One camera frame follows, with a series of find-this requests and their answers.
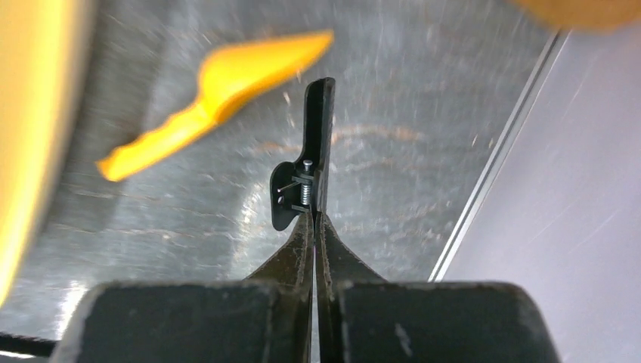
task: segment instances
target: orange plastic scoop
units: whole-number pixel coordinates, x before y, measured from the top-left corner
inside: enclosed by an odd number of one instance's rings
[[[196,100],[158,129],[114,149],[97,162],[99,170],[117,182],[180,150],[227,121],[252,98],[310,67],[332,41],[333,33],[324,31],[214,51],[200,69]]]

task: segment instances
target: brown round object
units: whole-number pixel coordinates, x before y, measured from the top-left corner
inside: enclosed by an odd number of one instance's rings
[[[641,19],[641,0],[513,0],[551,26],[614,29]]]

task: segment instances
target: black clip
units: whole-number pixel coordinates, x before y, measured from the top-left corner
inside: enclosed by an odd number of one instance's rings
[[[333,78],[313,81],[305,92],[305,134],[295,162],[278,164],[271,173],[271,224],[287,228],[294,217],[311,212],[314,220],[327,205],[327,165],[330,159],[334,107]]]

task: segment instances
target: yellow scooper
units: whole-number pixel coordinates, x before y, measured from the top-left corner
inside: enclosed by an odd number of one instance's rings
[[[310,67],[330,46],[324,31],[249,42],[218,49],[205,59],[199,94],[163,126],[97,162],[103,176],[117,182],[173,154],[227,121],[252,98]]]

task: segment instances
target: screw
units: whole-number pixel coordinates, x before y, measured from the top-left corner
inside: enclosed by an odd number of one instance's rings
[[[302,166],[305,168],[306,172],[311,171],[311,160],[303,160]],[[311,185],[303,184],[301,185],[301,204],[303,206],[308,206],[311,202]]]

